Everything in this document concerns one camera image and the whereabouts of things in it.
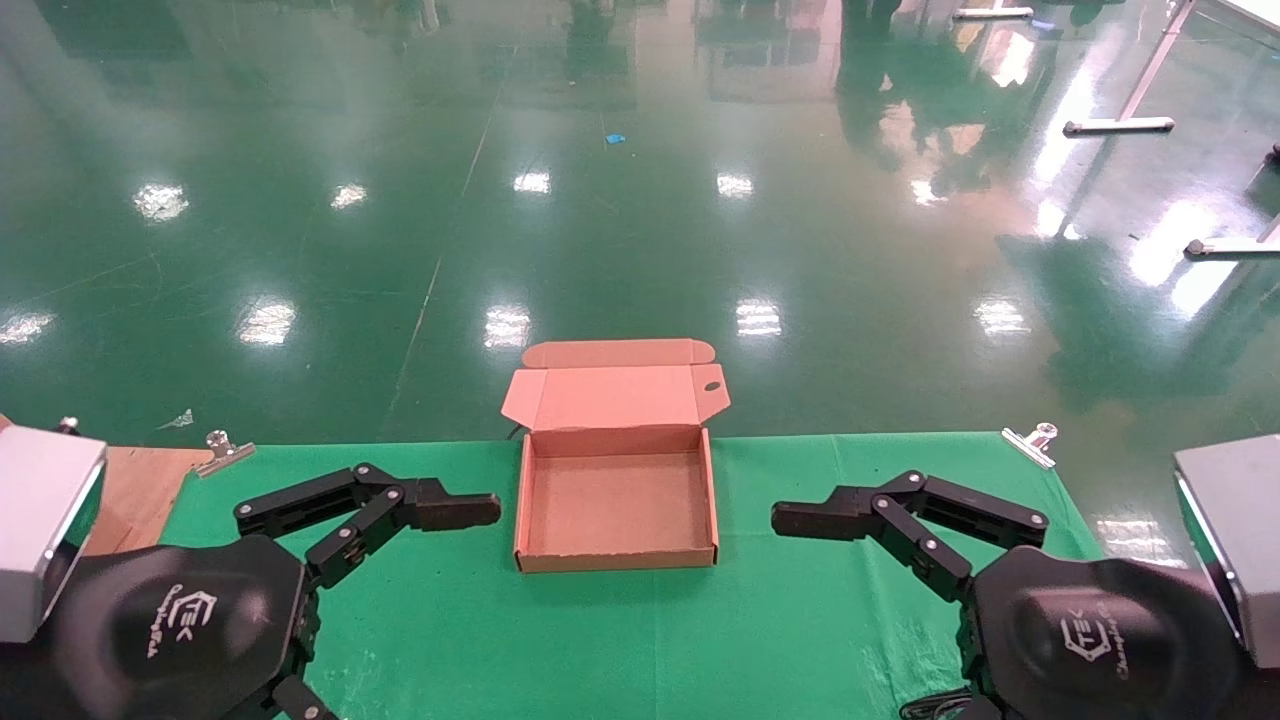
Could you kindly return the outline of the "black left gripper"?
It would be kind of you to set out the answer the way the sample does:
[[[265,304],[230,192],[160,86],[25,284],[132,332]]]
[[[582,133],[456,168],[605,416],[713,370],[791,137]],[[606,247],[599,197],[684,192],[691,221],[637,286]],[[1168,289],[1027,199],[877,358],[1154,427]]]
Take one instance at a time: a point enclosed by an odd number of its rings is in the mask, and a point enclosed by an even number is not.
[[[340,524],[305,566],[270,538]],[[488,527],[489,495],[360,464],[248,498],[241,536],[206,548],[155,546],[84,560],[45,624],[49,719],[334,720],[306,684],[312,588],[330,589],[404,528]]]

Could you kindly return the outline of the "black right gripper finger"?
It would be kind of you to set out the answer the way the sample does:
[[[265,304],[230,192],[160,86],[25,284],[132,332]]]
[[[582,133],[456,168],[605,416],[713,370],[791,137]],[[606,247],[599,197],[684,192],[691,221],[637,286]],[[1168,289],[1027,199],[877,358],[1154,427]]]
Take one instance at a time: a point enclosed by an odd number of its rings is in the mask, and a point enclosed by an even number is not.
[[[872,539],[940,598],[960,601],[972,584],[973,565],[933,525],[1011,550],[1042,547],[1050,520],[1037,510],[918,470],[877,487],[837,486],[820,503],[780,501],[772,507],[777,536]]]

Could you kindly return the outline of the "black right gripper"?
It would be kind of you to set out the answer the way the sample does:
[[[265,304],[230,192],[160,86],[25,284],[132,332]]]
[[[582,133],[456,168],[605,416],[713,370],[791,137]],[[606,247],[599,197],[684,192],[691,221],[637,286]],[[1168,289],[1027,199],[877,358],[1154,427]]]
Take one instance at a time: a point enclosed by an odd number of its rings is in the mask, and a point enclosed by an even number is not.
[[[1216,719],[1251,661],[1201,573],[1016,548],[969,588],[960,669],[941,719]]]

